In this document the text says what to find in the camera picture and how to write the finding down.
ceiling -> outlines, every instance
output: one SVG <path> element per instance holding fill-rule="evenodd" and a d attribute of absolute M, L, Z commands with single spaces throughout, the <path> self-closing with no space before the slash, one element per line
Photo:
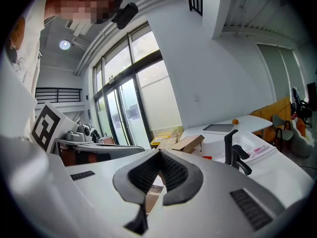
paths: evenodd
<path fill-rule="evenodd" d="M 300 18 L 287 0 L 231 0 L 223 31 L 249 29 L 274 33 L 297 44 L 309 40 Z"/>
<path fill-rule="evenodd" d="M 122 7 L 129 2 L 140 0 L 123 0 Z M 74 72 L 85 50 L 105 27 L 105 23 L 100 25 L 78 25 L 74 21 L 73 29 L 66 27 L 68 20 L 56 17 L 45 25 L 40 37 L 41 70 L 62 70 Z M 68 50 L 61 50 L 59 43 L 68 40 L 72 46 Z"/>

chair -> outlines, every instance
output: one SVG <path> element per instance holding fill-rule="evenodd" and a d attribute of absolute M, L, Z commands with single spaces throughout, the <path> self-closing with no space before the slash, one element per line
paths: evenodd
<path fill-rule="evenodd" d="M 281 141 L 281 146 L 280 146 L 280 152 L 282 152 L 283 149 L 283 141 L 289 141 L 292 139 L 294 132 L 291 130 L 287 130 L 286 126 L 287 124 L 289 125 L 289 128 L 291 128 L 291 123 L 290 121 L 285 121 L 281 119 L 278 115 L 273 115 L 272 116 L 272 121 L 273 121 L 273 128 L 275 131 L 275 138 L 273 143 L 275 144 L 275 141 L 277 138 L 280 139 Z"/>
<path fill-rule="evenodd" d="M 312 109 L 310 109 L 310 106 L 307 102 L 300 100 L 299 95 L 298 95 L 298 90 L 296 87 L 293 87 L 293 97 L 294 97 L 295 102 L 296 102 L 297 117 L 302 119 L 305 124 L 310 125 L 312 127 L 313 111 L 312 111 Z M 311 123 L 306 122 L 306 120 L 308 118 L 311 119 Z"/>

